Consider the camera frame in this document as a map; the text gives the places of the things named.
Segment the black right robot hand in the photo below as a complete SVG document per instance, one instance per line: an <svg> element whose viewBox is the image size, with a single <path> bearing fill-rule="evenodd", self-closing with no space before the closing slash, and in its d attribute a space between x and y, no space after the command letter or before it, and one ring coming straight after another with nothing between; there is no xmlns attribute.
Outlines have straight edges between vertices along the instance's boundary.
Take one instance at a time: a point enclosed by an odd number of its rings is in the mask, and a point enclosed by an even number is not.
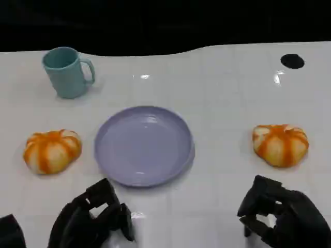
<svg viewBox="0 0 331 248"><path fill-rule="evenodd" d="M252 233L270 247L330 247L330 227L308 196L260 175L238 213L244 235Z"/></svg>

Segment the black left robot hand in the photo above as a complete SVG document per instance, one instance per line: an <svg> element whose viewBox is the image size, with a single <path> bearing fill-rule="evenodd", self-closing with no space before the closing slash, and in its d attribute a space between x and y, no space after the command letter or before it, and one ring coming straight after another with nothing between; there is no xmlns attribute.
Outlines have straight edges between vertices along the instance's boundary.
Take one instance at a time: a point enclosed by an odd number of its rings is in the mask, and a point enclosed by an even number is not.
<svg viewBox="0 0 331 248"><path fill-rule="evenodd" d="M103 178L65 205L51 229L48 247L101 247L117 230L135 241L130 209Z"/></svg>

